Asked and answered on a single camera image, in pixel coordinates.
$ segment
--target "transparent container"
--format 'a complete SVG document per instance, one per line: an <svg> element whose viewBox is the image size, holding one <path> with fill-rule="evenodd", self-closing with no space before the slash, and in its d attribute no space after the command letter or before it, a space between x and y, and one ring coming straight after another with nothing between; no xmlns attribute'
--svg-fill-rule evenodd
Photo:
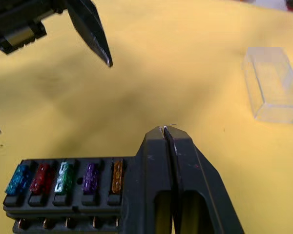
<svg viewBox="0 0 293 234"><path fill-rule="evenodd" d="M243 62L254 118L293 122L293 70L280 47L249 47Z"/></svg>

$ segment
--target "blade fuse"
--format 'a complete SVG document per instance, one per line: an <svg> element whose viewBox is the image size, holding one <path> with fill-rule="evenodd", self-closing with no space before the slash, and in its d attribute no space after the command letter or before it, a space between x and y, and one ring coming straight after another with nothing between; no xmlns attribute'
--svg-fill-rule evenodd
<svg viewBox="0 0 293 234"><path fill-rule="evenodd" d="M92 195L98 189L99 170L98 165L89 163L87 165L86 173L84 174L84 194Z"/></svg>
<svg viewBox="0 0 293 234"><path fill-rule="evenodd" d="M72 189L73 186L73 165L68 162L62 162L55 185L54 192L64 195Z"/></svg>
<svg viewBox="0 0 293 234"><path fill-rule="evenodd" d="M123 186L123 160L118 160L114 163L112 192L120 194Z"/></svg>
<svg viewBox="0 0 293 234"><path fill-rule="evenodd" d="M40 163L35 178L30 186L34 195L49 194L54 178L54 171L47 163Z"/></svg>
<svg viewBox="0 0 293 234"><path fill-rule="evenodd" d="M18 165L5 193L8 195L17 195L25 191L30 183L32 172L27 165Z"/></svg>

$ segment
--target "green fuse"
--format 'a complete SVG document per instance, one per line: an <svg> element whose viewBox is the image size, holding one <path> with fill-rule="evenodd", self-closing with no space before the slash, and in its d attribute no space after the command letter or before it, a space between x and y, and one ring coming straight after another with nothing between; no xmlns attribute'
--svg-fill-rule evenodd
<svg viewBox="0 0 293 234"><path fill-rule="evenodd" d="M73 187L73 165L68 162L62 162L59 170L57 183L54 192L64 195L70 192Z"/></svg>

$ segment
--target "yellow surface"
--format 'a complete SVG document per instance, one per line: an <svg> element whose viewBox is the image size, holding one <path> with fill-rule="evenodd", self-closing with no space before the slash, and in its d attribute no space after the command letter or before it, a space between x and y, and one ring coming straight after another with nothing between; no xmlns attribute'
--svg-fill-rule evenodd
<svg viewBox="0 0 293 234"><path fill-rule="evenodd" d="M0 52L0 234L4 189L23 158L132 156L174 123L219 171L244 230L293 233L293 124L255 121L241 70L248 46L284 47L293 14L222 0L104 0L108 69L68 14L48 36Z"/></svg>

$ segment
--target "yellow fabric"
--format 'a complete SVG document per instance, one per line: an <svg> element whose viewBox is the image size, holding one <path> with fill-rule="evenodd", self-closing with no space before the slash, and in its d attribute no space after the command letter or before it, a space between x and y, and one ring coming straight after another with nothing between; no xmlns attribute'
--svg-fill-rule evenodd
<svg viewBox="0 0 293 234"><path fill-rule="evenodd" d="M253 119L241 70L249 46L281 46L293 66L293 13L227 0L96 5L111 69L67 13L44 21L47 37L0 52L0 234L22 159L133 156L171 123L218 170L246 233L293 233L293 124Z"/></svg>

